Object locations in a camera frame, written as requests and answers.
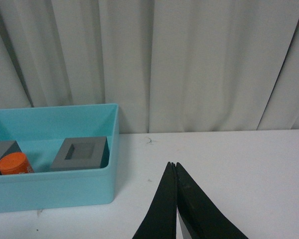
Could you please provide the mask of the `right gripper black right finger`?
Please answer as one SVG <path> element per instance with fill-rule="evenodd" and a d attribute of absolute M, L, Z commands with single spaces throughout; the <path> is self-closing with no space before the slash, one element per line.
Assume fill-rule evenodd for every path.
<path fill-rule="evenodd" d="M 176 164 L 176 174 L 178 211 L 193 239 L 247 238 L 222 214 L 180 163 Z"/>

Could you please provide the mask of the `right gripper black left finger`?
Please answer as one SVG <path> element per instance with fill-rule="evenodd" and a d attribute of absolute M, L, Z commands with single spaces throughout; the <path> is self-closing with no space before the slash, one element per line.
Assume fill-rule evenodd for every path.
<path fill-rule="evenodd" d="M 135 239 L 176 238 L 177 180 L 175 164 L 168 162 L 149 210 Z"/>

